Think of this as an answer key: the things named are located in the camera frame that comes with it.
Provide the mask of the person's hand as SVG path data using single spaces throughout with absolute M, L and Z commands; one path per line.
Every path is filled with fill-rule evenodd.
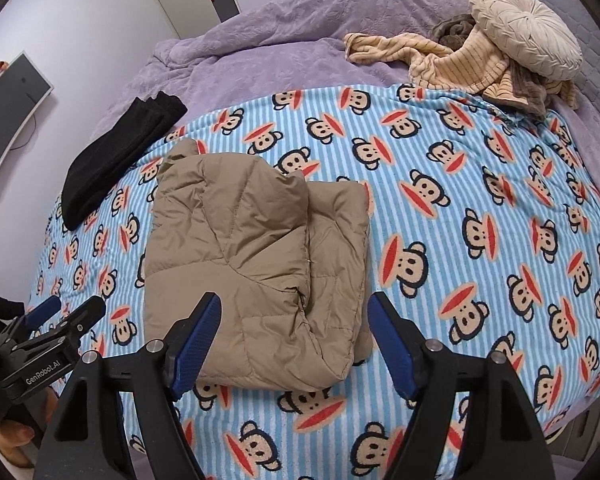
M 34 437 L 34 430 L 21 422 L 4 419 L 0 423 L 0 460 L 8 470 L 31 472 L 32 462 L 22 448 Z

